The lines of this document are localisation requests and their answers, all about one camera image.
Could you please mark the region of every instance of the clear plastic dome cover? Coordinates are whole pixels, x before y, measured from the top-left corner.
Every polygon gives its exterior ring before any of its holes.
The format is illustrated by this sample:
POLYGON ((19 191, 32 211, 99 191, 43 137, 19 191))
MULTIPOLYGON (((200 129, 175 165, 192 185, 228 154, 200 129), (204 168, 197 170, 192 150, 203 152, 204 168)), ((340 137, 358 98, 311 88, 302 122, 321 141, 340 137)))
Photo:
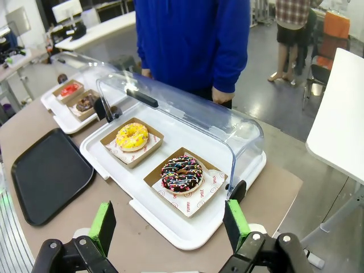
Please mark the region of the clear plastic dome cover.
MULTIPOLYGON (((107 119, 111 122, 122 115, 122 105, 127 95, 133 98, 131 100, 136 100, 135 107, 141 110, 148 107, 172 117, 175 122, 165 124, 166 130, 173 131, 174 126, 184 123, 212 138, 214 141, 211 143, 219 142, 211 144, 208 149, 217 149, 216 161, 224 163, 222 171, 228 175, 229 183, 227 198, 262 160, 264 137, 261 127, 235 110, 128 71, 101 77, 97 86, 107 119), (108 92, 110 88, 119 92, 108 92)), ((159 118, 158 122, 163 123, 163 119, 159 118)), ((184 139, 184 143, 193 142, 196 137, 197 134, 191 134, 187 142, 184 139)), ((178 140, 165 137, 165 141, 178 140)))

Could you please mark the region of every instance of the pastry box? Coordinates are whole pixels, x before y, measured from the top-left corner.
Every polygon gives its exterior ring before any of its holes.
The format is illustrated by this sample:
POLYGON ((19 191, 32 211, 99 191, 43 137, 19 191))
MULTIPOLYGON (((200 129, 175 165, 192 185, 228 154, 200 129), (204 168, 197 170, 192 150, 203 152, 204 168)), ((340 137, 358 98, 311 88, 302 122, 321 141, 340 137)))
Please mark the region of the pastry box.
POLYGON ((62 103, 66 104, 70 100, 74 99, 78 95, 82 94, 84 91, 84 85, 76 80, 70 80, 66 82, 64 85, 59 87, 57 90, 53 91, 53 95, 62 103), (69 95, 62 96, 61 93, 63 90, 66 90, 67 88, 70 90, 73 90, 73 87, 77 87, 77 89, 70 93, 69 95))
POLYGON ((67 107, 70 109, 72 114, 76 118, 78 118, 80 121, 84 121, 85 119, 87 119, 88 117, 90 117, 91 115, 93 115, 95 113, 95 110, 93 107, 91 107, 90 109, 83 111, 83 112, 79 111, 76 107, 78 102, 80 102, 82 99, 84 99, 85 97, 90 96, 90 95, 95 97, 95 100, 100 97, 100 95, 96 91, 90 89, 66 103, 67 107))
POLYGON ((227 178, 228 176, 225 173, 220 171, 211 163, 186 148, 180 148, 170 155, 165 161, 160 163, 151 173, 149 173, 149 175, 144 178, 144 181, 148 184, 148 186, 153 188, 160 197, 167 200, 185 216, 192 217, 208 202, 208 200, 213 197, 227 178), (162 172, 162 168, 169 160, 183 155, 197 159, 202 166, 204 174, 201 185, 198 186, 195 191, 186 194, 175 194, 163 188, 160 174, 162 172))
POLYGON ((145 122, 141 121, 137 118, 129 119, 127 122, 123 123, 119 127, 117 127, 114 131, 108 134, 106 137, 100 140, 101 144, 105 146, 105 148, 111 152, 115 157, 117 157, 122 164, 126 165, 128 168, 134 168, 140 162, 142 162, 146 157, 151 155, 154 151, 156 151, 163 143, 164 136, 155 130, 153 127, 149 126, 145 122), (147 144, 140 150, 135 152, 124 152, 122 151, 115 142, 115 137, 118 134, 119 130, 129 123, 139 123, 147 127, 148 129, 148 142, 147 144))

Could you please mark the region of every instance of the plaid shirt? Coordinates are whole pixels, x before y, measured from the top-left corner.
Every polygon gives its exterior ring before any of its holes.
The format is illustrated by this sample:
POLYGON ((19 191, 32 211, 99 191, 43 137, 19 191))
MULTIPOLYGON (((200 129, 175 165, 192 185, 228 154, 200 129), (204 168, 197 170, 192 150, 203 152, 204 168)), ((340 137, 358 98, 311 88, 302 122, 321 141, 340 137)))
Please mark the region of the plaid shirt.
POLYGON ((322 0, 276 0, 275 15, 278 22, 304 26, 311 7, 317 7, 322 0))

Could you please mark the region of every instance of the hand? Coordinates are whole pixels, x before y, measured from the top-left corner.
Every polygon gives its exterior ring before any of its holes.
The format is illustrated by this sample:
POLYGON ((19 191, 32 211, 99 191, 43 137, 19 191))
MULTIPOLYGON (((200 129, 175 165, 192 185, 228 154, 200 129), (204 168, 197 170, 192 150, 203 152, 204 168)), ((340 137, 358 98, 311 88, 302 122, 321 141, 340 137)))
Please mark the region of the hand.
POLYGON ((235 93, 224 93, 212 87, 212 100, 216 104, 223 104, 224 102, 231 101, 235 93))
POLYGON ((153 78, 152 72, 150 72, 150 69, 142 69, 142 75, 144 77, 153 78))

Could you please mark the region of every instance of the chocolate donut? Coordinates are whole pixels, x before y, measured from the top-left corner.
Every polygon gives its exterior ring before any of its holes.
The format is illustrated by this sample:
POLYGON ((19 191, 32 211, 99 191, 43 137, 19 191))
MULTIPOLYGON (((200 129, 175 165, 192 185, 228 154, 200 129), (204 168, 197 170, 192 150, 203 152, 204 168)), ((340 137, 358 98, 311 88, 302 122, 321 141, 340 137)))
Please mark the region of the chocolate donut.
POLYGON ((180 156, 162 168, 162 186, 173 193, 193 192, 202 182, 202 167, 195 158, 180 156))
POLYGON ((76 104, 76 109, 80 112, 84 112, 87 111, 89 109, 91 109, 95 103, 96 97, 93 95, 88 95, 86 97, 84 97, 83 99, 81 99, 77 104, 76 104))

